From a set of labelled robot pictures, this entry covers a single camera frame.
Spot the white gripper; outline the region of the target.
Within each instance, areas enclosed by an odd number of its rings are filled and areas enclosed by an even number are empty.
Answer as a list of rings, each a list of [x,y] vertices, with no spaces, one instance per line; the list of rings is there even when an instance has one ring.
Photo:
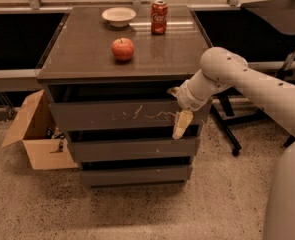
[[[167,90],[168,94],[176,96],[178,105],[183,109],[175,115],[175,124],[172,134],[175,140],[180,139],[184,135],[187,127],[192,122],[194,117],[192,111],[198,111],[207,103],[205,100],[197,99],[191,93],[188,83],[189,81],[186,80],[179,88],[171,87]]]

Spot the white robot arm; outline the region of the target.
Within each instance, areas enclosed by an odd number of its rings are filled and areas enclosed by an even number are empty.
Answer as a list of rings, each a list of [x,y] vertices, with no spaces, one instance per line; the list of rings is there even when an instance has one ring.
[[[175,116],[173,137],[181,138],[193,113],[229,87],[295,137],[295,85],[251,69],[244,58],[221,47],[206,50],[199,71],[169,90],[182,108]],[[295,141],[285,149],[274,170],[263,240],[295,240]]]

